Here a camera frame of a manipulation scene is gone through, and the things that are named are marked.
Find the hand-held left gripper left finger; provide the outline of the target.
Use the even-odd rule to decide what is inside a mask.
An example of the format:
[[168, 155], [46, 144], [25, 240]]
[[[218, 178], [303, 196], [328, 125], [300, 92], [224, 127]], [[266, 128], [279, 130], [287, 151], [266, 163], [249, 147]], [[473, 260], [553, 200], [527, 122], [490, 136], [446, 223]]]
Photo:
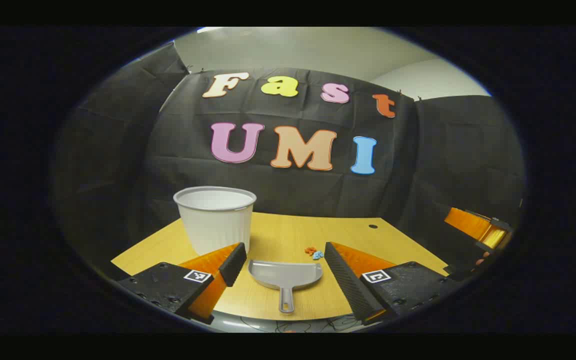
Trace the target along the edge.
[[143, 300], [179, 317], [211, 323], [222, 294], [233, 287], [247, 260], [236, 243], [181, 264], [159, 262], [119, 284]]

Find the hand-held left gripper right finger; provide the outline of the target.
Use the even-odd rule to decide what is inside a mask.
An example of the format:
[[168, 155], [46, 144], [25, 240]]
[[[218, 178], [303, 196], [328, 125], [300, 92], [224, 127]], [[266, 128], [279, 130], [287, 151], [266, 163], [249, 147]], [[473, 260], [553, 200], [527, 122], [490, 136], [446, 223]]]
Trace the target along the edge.
[[416, 261], [396, 265], [340, 243], [327, 242], [324, 258], [355, 319], [363, 325], [421, 312], [461, 285]]

